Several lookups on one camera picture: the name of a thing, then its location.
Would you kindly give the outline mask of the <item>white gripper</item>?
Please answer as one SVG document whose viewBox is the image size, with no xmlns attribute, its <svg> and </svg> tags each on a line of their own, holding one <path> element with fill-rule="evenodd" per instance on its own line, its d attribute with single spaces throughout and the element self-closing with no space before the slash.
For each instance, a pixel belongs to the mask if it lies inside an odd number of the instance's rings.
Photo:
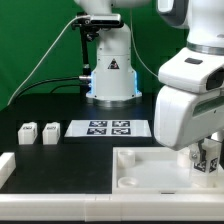
<svg viewBox="0 0 224 224">
<path fill-rule="evenodd" d="M 173 150 L 190 145 L 189 158 L 199 164 L 206 157 L 200 140 L 222 129 L 224 94 L 220 89 L 204 94 L 168 86 L 160 90 L 156 100 L 154 136 L 161 145 Z"/>
</svg>

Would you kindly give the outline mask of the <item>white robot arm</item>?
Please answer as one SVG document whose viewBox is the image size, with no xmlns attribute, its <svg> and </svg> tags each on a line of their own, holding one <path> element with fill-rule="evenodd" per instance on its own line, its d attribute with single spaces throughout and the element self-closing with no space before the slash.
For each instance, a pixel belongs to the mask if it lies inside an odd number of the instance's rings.
<svg viewBox="0 0 224 224">
<path fill-rule="evenodd" d="M 140 98 L 130 29 L 112 10 L 151 0 L 74 1 L 87 14 L 87 36 L 98 39 L 87 99 L 120 106 Z M 200 164 L 208 158 L 204 139 L 224 129 L 224 0 L 156 0 L 156 6 L 167 24 L 189 34 L 186 46 L 159 69 L 164 87 L 157 96 L 154 136 L 173 150 L 188 147 L 190 159 Z"/>
</svg>

